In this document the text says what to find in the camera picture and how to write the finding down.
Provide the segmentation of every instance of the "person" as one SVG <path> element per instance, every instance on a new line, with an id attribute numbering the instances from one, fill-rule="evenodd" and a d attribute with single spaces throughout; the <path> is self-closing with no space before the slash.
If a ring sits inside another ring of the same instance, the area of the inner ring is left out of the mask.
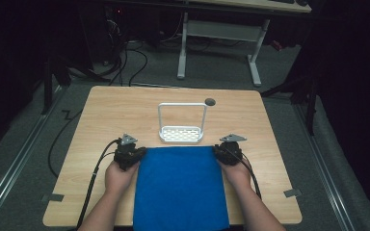
<path id="1" fill-rule="evenodd" d="M 227 181 L 236 191 L 242 208 L 246 229 L 249 231 L 285 230 L 276 217 L 251 188 L 251 175 L 241 164 L 226 166 L 219 162 Z M 131 184 L 140 163 L 123 171 L 112 161 L 105 175 L 106 190 L 78 230 L 113 230 L 119 200 Z"/>

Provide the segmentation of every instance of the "forearm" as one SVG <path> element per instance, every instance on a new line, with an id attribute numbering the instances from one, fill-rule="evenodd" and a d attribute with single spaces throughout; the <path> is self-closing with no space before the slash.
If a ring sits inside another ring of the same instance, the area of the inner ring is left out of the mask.
<path id="1" fill-rule="evenodd" d="M 110 231 L 114 228 L 121 193 L 104 193 L 79 228 L 84 231 Z"/>
<path id="2" fill-rule="evenodd" d="M 235 191 L 248 231 L 285 230 L 252 188 L 235 187 Z"/>

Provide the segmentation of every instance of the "blue cloth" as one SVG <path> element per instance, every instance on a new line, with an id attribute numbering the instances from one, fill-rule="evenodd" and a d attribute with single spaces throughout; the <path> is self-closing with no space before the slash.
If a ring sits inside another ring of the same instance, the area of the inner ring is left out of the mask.
<path id="1" fill-rule="evenodd" d="M 136 231 L 228 228 L 221 167 L 212 147 L 149 148 L 138 172 L 133 221 Z"/>

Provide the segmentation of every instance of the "gray tape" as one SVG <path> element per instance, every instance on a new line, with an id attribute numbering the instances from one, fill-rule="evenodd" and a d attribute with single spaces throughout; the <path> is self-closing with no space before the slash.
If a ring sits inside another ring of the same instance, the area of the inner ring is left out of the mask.
<path id="1" fill-rule="evenodd" d="M 61 202 L 65 196 L 62 194 L 44 194 L 41 197 L 42 202 L 47 202 L 47 201 L 59 201 Z"/>
<path id="2" fill-rule="evenodd" d="M 299 195 L 302 195 L 302 191 L 300 190 L 297 190 L 297 189 L 292 189 L 292 190 L 289 190 L 289 191 L 284 191 L 284 195 L 286 197 L 291 197 L 291 196 L 299 196 Z"/>

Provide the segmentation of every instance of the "light wood surface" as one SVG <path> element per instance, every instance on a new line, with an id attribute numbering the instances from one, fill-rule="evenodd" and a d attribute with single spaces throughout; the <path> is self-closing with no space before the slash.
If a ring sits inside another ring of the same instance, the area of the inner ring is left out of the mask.
<path id="1" fill-rule="evenodd" d="M 302 215 L 296 198 L 286 198 L 284 191 L 292 189 L 281 159 L 269 118 L 262 99 L 253 90 L 193 90 L 155 88 L 92 88 L 81 115 L 73 140 L 53 193 L 63 194 L 62 202 L 50 201 L 43 223 L 47 226 L 74 226 L 79 218 L 95 164 L 112 140 L 127 133 L 138 139 L 137 147 L 159 147 L 177 144 L 162 143 L 158 131 L 158 104 L 163 102 L 203 103 L 216 100 L 206 114 L 204 137 L 198 145 L 221 143 L 219 138 L 231 133 L 246 137 L 240 141 L 242 151 L 251 161 L 263 201 L 281 223 L 299 223 Z M 180 117 L 200 125 L 200 108 L 172 114 L 164 111 L 167 125 Z M 106 157 L 92 190 L 88 211 L 104 192 L 104 172 L 113 160 Z M 119 205 L 116 225 L 132 225 L 137 175 Z M 243 223 L 233 189 L 226 180 L 226 204 L 231 224 Z"/>
<path id="2" fill-rule="evenodd" d="M 310 13 L 311 8 L 307 5 L 300 6 L 296 2 L 280 3 L 270 0 L 189 0 L 190 2 L 199 2 L 207 4 L 228 5 L 234 7 L 256 8 L 271 11 L 291 12 L 291 13 Z"/>

